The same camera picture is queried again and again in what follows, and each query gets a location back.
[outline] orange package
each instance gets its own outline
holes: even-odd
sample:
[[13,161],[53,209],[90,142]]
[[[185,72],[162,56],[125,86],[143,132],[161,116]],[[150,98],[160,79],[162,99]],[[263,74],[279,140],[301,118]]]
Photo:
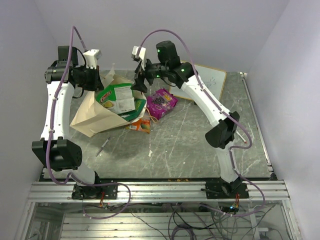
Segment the orange package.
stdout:
[[131,123],[126,127],[127,129],[150,133],[150,117],[147,113],[143,115],[138,121]]

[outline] marble tabletop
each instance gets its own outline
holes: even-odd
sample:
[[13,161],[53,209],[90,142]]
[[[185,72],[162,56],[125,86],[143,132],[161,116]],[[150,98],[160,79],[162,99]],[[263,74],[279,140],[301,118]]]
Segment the marble tabletop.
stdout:
[[[134,76],[131,70],[119,70],[116,73],[127,79],[133,79]],[[159,79],[148,93],[159,88],[168,89],[169,86]],[[70,122],[82,100],[83,97],[72,100]],[[220,101],[231,112],[240,114],[240,123],[252,137],[250,149],[235,150],[239,171],[249,178],[270,177],[253,110],[239,73],[227,73]],[[101,178],[216,178],[220,176],[218,158],[215,149],[205,139],[205,134],[211,128],[197,105],[179,98],[172,112],[158,123],[151,123],[150,134],[118,127],[93,137],[70,128],[70,135],[71,140],[81,147],[83,161]],[[108,137],[109,143],[96,157]],[[235,143],[244,145],[237,135]],[[55,172],[54,175],[56,178],[65,177],[62,172]],[[49,178],[46,169],[44,178]]]

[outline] marker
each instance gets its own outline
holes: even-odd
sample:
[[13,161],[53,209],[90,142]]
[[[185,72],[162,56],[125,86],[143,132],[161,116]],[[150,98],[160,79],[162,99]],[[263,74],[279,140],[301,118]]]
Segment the marker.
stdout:
[[101,151],[104,149],[104,147],[107,145],[107,143],[109,142],[110,137],[108,137],[108,139],[104,142],[104,144],[102,144],[102,146],[100,147],[99,151],[96,153],[96,157],[98,157],[98,155],[101,153]]
[[241,136],[237,130],[235,131],[235,133],[238,134],[238,136],[242,139],[242,141],[244,141],[245,144],[247,143],[247,141],[244,139],[244,137]]

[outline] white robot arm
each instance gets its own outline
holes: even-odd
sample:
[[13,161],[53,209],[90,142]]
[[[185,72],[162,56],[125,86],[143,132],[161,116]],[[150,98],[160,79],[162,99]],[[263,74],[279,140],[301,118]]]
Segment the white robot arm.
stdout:
[[[81,148],[70,141],[69,116],[76,86],[88,91],[103,89],[99,76],[99,66],[97,66],[97,60],[100,58],[101,52],[98,49],[84,52],[83,60],[85,65],[76,67],[78,65],[77,49],[75,47],[72,48],[69,73],[61,86],[54,115],[52,115],[53,98],[66,68],[68,51],[69,46],[59,46],[58,61],[55,61],[45,72],[48,91],[46,120],[40,141],[32,142],[32,151],[46,167],[49,133],[53,131],[49,155],[51,168],[58,172],[72,173],[71,176],[76,177],[81,182],[94,184],[97,180],[97,174],[82,162]],[[50,129],[51,118],[53,118],[54,126],[52,130]]]
[[132,57],[139,62],[135,70],[135,83],[132,89],[146,93],[147,87],[144,84],[146,79],[150,85],[155,78],[168,78],[171,83],[186,92],[204,112],[205,116],[213,127],[206,133],[207,142],[216,149],[221,170],[221,179],[228,185],[228,191],[233,192],[240,184],[241,179],[236,174],[237,165],[231,161],[229,149],[233,146],[234,133],[237,125],[234,124],[224,113],[228,113],[236,121],[239,114],[230,112],[218,99],[208,90],[201,77],[196,77],[190,63],[181,63],[177,55],[176,47],[171,41],[162,41],[156,45],[157,55],[160,63],[151,63],[146,58],[146,49],[135,46]]

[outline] paper bag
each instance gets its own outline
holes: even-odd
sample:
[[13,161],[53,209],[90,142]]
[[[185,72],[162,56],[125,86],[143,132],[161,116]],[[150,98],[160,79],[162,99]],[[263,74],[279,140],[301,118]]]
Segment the paper bag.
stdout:
[[[120,75],[113,75],[113,81],[111,84],[120,83],[133,82]],[[136,90],[133,91],[133,97],[135,99],[146,99],[142,92]],[[146,105],[147,103],[145,103],[143,110],[136,119],[128,122],[119,115],[100,105],[95,99],[95,92],[89,91],[83,99],[78,111],[76,112],[70,127],[83,133],[84,135],[87,135],[88,137],[92,137],[99,132],[125,126],[138,121],[143,117],[146,111]]]

